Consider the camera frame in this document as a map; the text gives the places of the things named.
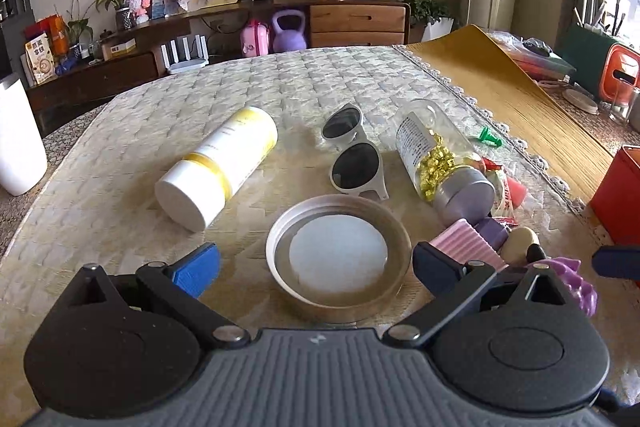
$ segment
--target white flower pot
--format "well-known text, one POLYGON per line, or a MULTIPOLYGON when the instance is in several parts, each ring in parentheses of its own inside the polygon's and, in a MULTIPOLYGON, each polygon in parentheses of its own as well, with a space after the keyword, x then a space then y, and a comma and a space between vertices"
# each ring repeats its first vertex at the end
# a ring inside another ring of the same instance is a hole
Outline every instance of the white flower pot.
POLYGON ((47 171, 47 155, 17 74, 0 80, 0 185, 12 196, 32 188, 47 171))
POLYGON ((440 22, 427 24, 424 27, 424 33, 422 34, 422 42, 433 41, 433 39, 449 35, 451 33, 452 26, 453 19, 450 18, 442 18, 440 19, 440 22))

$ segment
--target white router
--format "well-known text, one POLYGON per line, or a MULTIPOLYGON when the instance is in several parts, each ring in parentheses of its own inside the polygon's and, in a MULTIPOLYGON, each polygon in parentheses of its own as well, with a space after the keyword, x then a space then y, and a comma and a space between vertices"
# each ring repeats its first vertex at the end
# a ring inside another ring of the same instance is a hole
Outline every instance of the white router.
POLYGON ((164 66, 169 74, 184 73, 185 71, 199 70, 209 64, 209 52, 207 51, 207 39, 203 35, 196 35, 196 47, 198 49, 198 58, 191 58, 189 52, 189 43, 187 37, 182 38, 182 48, 184 50, 184 60, 178 60, 178 49, 175 45, 176 41, 171 41, 171 54, 174 59, 174 63, 169 62, 169 55, 166 50, 166 44, 163 44, 162 59, 164 60, 164 66))

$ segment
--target quilted tablecloth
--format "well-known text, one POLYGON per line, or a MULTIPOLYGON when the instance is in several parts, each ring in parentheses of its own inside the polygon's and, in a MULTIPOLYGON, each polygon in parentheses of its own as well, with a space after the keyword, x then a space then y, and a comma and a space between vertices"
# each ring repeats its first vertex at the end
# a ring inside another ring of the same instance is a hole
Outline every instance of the quilted tablecloth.
MULTIPOLYGON (((264 245, 284 210, 334 191, 328 170, 337 153, 321 142, 319 129, 346 102, 362 108, 367 136, 382 151, 390 195, 383 204, 402 220, 412 243, 432 239, 442 227, 415 193, 393 150, 389 124, 398 107, 414 98, 435 100, 466 135, 477 136, 489 125, 502 136, 503 147, 479 146, 479 152, 529 187, 517 218, 538 232, 543 248, 587 261, 581 273, 600 294, 593 322, 612 355, 608 385, 635 401, 640 291, 591 270, 588 260, 609 240, 606 234, 579 202, 568 199, 566 184, 549 177, 543 158, 529 154, 526 142, 510 137, 507 126, 493 122, 490 111, 476 107, 439 71, 404 46, 353 47, 224 62, 145 84, 107 105, 53 174, 0 264, 0 425, 17 425, 37 409, 22 371, 24 349, 85 263, 132 273, 148 261, 172 263, 204 240, 215 241, 222 271, 203 302, 251 331, 313 326, 285 304, 264 245), (204 233, 188 232, 159 208, 154 183, 244 105, 273 117, 278 143, 204 233)), ((388 309, 362 326, 383 330, 429 298, 409 272, 388 309)))

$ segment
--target white container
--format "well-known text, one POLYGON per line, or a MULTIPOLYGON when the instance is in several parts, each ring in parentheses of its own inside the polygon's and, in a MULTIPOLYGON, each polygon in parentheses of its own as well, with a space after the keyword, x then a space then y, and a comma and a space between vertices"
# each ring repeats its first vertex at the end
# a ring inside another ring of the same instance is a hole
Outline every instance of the white container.
POLYGON ((494 186, 479 170, 484 168, 481 157, 444 111, 431 100, 412 100, 393 120, 407 174, 444 225, 466 219, 473 226, 486 217, 494 204, 494 186))
POLYGON ((0 185, 20 196, 47 171, 47 155, 17 74, 0 81, 0 185))
POLYGON ((422 42, 433 41, 433 39, 439 39, 440 37, 449 35, 452 27, 453 19, 448 17, 443 17, 439 22, 427 24, 422 33, 422 42))
POLYGON ((206 229, 273 149, 278 131, 257 107, 243 107, 156 182, 156 198, 176 223, 206 229))

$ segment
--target dark lens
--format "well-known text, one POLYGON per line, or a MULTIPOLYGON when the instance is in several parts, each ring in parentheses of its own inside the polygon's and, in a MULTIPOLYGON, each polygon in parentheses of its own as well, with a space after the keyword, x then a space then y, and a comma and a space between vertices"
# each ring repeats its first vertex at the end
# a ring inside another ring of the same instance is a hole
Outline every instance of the dark lens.
POLYGON ((369 143, 345 149, 335 161, 331 178, 339 188, 358 188, 370 182, 378 172, 378 152, 369 143))
POLYGON ((338 111, 322 127, 322 136, 325 138, 337 138, 347 134, 360 123, 360 113, 353 107, 347 107, 338 111))

